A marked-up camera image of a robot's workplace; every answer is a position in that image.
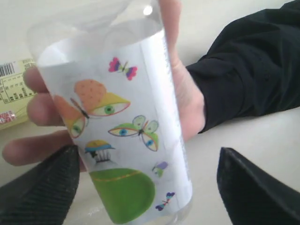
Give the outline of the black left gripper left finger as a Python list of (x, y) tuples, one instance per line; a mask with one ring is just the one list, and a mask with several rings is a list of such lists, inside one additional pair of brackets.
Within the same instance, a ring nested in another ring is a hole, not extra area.
[(67, 145), (0, 188), (2, 225), (61, 225), (80, 175), (78, 147)]

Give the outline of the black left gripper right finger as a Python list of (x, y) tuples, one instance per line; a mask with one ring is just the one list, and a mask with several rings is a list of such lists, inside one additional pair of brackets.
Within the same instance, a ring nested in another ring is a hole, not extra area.
[(298, 225), (300, 194), (232, 148), (222, 147), (217, 186), (234, 225)]

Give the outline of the black jacket sleeve forearm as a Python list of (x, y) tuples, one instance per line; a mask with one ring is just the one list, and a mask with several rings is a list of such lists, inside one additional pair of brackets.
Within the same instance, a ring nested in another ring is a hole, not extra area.
[(204, 130), (299, 107), (299, 1), (231, 22), (187, 69), (204, 96)]

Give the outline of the person's open bare hand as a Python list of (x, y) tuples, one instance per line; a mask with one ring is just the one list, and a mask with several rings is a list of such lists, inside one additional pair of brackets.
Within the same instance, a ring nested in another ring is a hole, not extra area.
[[(165, 26), (182, 134), (184, 140), (187, 141), (205, 127), (204, 96), (183, 65), (176, 50), (181, 1), (161, 0), (159, 5)], [(26, 85), (37, 92), (27, 106), (30, 121), (42, 127), (63, 126), (62, 118), (54, 106), (38, 69), (30, 67), (24, 72), (23, 77)], [(4, 146), (2, 156), (11, 165), (29, 165), (43, 161), (61, 147), (72, 144), (73, 141), (68, 131), (59, 130), (46, 135), (11, 140)]]

